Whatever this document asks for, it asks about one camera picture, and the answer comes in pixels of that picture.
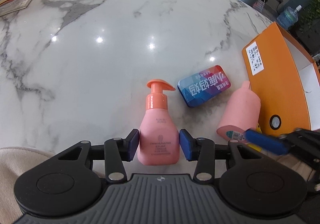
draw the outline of beige cloth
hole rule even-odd
[[[14,198],[16,179],[24,172],[44,162],[53,154],[32,148],[0,149],[0,223],[12,224],[22,213]]]

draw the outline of white marble surface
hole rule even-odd
[[[167,93],[178,129],[225,143],[216,127],[247,80],[241,50],[270,21],[238,0],[33,0],[0,18],[0,146],[60,152],[139,128],[146,82],[222,66],[231,88],[190,109]],[[102,164],[95,167],[102,170]],[[195,162],[127,172],[193,173]],[[217,163],[217,176],[224,163]]]

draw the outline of cardboard box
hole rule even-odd
[[[277,23],[242,50],[251,89],[261,99],[259,124],[278,136],[320,129],[320,74],[308,52]]]

